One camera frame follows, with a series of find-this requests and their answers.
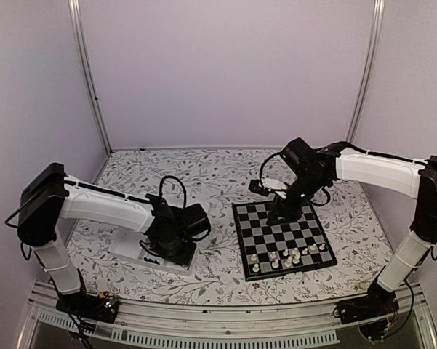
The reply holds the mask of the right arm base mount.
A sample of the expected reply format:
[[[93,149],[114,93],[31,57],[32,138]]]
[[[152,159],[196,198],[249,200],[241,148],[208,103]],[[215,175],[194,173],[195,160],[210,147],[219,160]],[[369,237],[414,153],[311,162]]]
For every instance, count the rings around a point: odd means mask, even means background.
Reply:
[[[366,321],[358,329],[363,338],[376,342],[387,337],[396,323],[398,310],[396,293],[373,285],[362,297],[337,302],[332,315],[341,324]]]

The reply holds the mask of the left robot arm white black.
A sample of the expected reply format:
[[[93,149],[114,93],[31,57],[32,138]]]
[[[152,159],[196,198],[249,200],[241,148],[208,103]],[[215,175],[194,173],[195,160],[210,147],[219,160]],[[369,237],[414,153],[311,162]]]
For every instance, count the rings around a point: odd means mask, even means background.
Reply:
[[[83,292],[84,281],[60,240],[57,223],[88,220],[141,233],[141,247],[177,265],[191,261],[196,244],[207,237],[211,224],[200,204],[171,206],[162,193],[141,197],[102,188],[66,174],[51,163],[21,193],[19,207],[4,221],[22,244],[31,248],[51,276],[66,305],[77,315],[93,310]]]

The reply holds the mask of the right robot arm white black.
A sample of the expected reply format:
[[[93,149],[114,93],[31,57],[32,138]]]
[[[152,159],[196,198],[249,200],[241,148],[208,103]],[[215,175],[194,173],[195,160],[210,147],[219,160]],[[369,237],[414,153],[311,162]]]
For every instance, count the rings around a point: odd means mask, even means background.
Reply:
[[[380,289],[365,296],[361,310],[378,316],[396,290],[437,243],[437,156],[407,158],[364,150],[340,141],[320,148],[301,138],[277,154],[295,175],[291,184],[260,178],[260,188],[275,193],[276,217],[296,220],[302,206],[336,182],[357,182],[395,248],[376,280]]]

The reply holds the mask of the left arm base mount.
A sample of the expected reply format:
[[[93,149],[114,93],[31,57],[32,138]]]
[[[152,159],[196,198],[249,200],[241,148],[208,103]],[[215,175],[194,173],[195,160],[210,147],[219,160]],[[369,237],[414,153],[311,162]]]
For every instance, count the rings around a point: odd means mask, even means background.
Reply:
[[[79,318],[114,324],[120,306],[120,297],[109,292],[101,294],[57,293],[56,309]]]

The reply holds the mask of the white bishop piece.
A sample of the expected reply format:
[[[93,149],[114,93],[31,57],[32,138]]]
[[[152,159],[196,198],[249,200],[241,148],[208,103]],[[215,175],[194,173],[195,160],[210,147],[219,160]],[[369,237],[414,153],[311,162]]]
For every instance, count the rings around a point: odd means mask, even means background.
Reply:
[[[287,257],[287,259],[284,261],[284,267],[285,268],[291,268],[293,266],[292,263],[292,256]]]

